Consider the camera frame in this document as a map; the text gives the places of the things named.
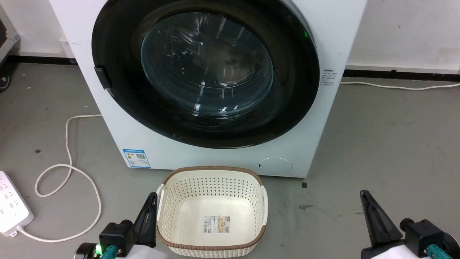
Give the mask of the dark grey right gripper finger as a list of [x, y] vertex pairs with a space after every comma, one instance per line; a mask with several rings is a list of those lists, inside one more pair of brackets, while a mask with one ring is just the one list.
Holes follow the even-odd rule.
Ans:
[[371, 247], [377, 248], [402, 239], [403, 235], [368, 190], [360, 191]]

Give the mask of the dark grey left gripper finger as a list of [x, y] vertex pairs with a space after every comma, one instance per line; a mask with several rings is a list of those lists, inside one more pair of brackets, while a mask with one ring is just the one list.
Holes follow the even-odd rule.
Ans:
[[152, 249], [156, 247], [157, 201], [158, 195], [155, 192], [150, 193], [133, 224], [133, 238], [136, 245], [148, 246]]

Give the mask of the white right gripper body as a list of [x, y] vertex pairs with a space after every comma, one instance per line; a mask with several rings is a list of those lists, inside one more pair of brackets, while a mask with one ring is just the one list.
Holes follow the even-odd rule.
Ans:
[[411, 252], [403, 240], [362, 249], [361, 259], [410, 259]]

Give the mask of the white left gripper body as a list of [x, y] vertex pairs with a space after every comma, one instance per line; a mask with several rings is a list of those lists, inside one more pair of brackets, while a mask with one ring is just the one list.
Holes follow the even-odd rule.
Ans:
[[169, 256], [149, 246], [134, 245], [130, 252], [121, 259], [169, 259]]

